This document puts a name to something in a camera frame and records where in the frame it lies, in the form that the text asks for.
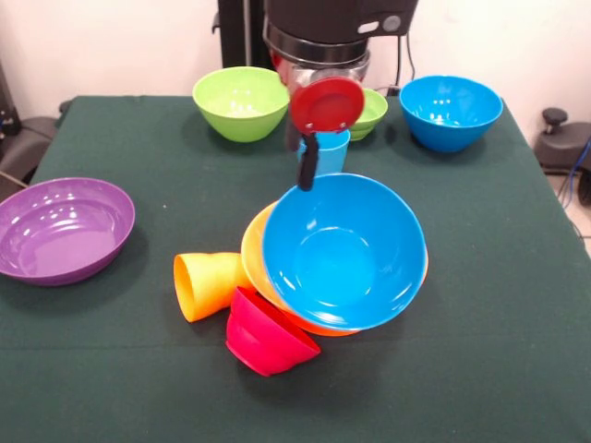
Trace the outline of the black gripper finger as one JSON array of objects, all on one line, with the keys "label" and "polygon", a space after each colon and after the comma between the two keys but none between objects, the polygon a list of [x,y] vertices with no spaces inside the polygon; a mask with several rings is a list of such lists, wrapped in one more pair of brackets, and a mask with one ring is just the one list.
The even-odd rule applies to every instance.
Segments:
[{"label": "black gripper finger", "polygon": [[302,138],[302,148],[300,150],[301,155],[297,184],[302,191],[308,192],[313,187],[319,158],[319,142],[316,135],[304,135]]},{"label": "black gripper finger", "polygon": [[285,125],[285,146],[290,151],[298,151],[301,139],[301,132],[296,127],[291,115],[287,117]]}]

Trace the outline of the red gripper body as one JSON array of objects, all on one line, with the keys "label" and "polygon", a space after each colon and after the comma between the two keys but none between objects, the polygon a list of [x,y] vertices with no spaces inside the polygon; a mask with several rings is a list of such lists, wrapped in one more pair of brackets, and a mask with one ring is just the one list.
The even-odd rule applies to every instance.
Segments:
[{"label": "red gripper body", "polygon": [[289,116],[299,133],[342,132],[361,115],[365,106],[365,57],[345,66],[316,68],[290,61],[272,50],[271,61],[287,87]]}]

